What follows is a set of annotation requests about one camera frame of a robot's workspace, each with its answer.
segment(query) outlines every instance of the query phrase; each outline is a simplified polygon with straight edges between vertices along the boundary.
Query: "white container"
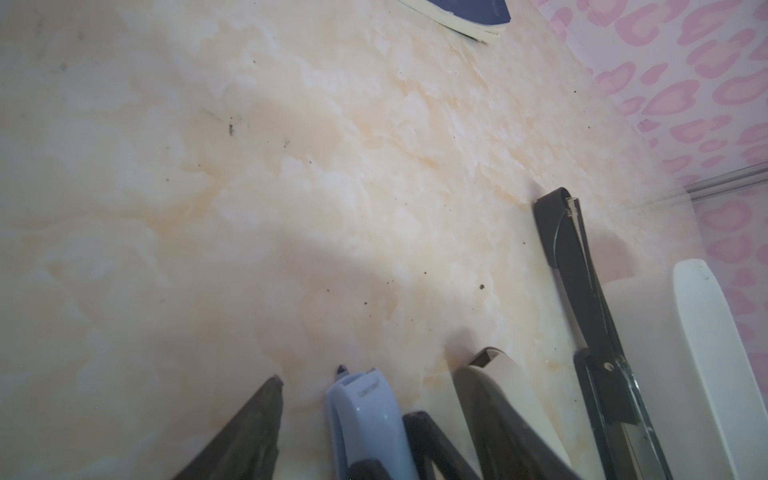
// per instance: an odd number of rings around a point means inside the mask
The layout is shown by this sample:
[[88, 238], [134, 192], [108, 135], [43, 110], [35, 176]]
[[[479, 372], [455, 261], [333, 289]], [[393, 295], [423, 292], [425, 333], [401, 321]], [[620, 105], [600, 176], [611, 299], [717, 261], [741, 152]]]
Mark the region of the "white container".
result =
[[768, 415], [707, 264], [685, 260], [603, 291], [672, 476], [768, 478]]

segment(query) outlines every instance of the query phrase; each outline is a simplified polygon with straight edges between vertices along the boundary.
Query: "beige marble surface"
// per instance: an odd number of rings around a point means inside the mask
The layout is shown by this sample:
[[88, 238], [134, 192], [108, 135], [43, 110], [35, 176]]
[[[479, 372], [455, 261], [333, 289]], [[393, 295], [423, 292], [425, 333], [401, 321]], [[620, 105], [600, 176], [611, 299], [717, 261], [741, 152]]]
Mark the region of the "beige marble surface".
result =
[[394, 0], [3, 2], [0, 477], [169, 478], [277, 373], [276, 476], [328, 478], [341, 362], [472, 458], [449, 368], [494, 345], [599, 478], [530, 203], [581, 197], [602, 280], [700, 241], [509, 8], [489, 47]]

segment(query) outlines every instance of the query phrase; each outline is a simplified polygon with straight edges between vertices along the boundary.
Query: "book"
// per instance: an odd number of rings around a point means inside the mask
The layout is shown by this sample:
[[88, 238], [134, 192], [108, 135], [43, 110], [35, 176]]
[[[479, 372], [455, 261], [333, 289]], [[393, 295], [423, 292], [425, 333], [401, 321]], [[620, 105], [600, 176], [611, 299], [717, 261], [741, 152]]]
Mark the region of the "book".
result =
[[495, 43], [509, 23], [505, 0], [399, 0], [451, 30]]

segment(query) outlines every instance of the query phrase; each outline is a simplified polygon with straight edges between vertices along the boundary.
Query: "dark blue book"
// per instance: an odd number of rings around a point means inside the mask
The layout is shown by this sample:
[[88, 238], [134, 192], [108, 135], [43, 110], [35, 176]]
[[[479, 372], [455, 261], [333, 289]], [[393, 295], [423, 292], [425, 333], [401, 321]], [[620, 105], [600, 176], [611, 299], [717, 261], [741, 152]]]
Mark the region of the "dark blue book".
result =
[[435, 22], [485, 43], [498, 40], [509, 23], [505, 0], [400, 0]]

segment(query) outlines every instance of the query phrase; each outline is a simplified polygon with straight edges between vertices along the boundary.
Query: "pink and white wall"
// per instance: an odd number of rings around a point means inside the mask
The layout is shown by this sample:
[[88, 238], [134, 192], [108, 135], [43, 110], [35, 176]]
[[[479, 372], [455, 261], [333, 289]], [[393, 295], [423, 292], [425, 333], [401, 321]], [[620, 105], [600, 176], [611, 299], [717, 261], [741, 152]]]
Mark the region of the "pink and white wall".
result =
[[[531, 0], [681, 185], [768, 161], [768, 0]], [[768, 405], [768, 187], [696, 204]]]

